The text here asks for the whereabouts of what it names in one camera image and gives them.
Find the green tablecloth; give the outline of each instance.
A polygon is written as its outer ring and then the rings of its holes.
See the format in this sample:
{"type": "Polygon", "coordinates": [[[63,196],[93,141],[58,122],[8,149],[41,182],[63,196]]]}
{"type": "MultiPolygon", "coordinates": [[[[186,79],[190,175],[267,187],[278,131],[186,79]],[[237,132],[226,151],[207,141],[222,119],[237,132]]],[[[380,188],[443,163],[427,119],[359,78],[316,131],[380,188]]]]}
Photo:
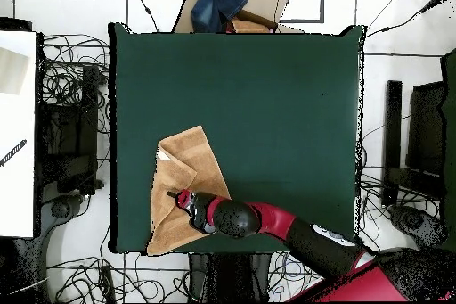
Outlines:
{"type": "Polygon", "coordinates": [[[447,96],[442,105],[444,115],[444,183],[446,196],[442,216],[448,239],[443,248],[456,251],[456,50],[442,58],[442,74],[446,84],[447,96]]]}
{"type": "MultiPolygon", "coordinates": [[[[341,36],[129,34],[110,24],[116,251],[150,240],[158,141],[198,125],[233,199],[267,201],[351,237],[361,37],[362,27],[341,36]]],[[[214,234],[177,251],[283,249],[266,235],[214,234]]]]}

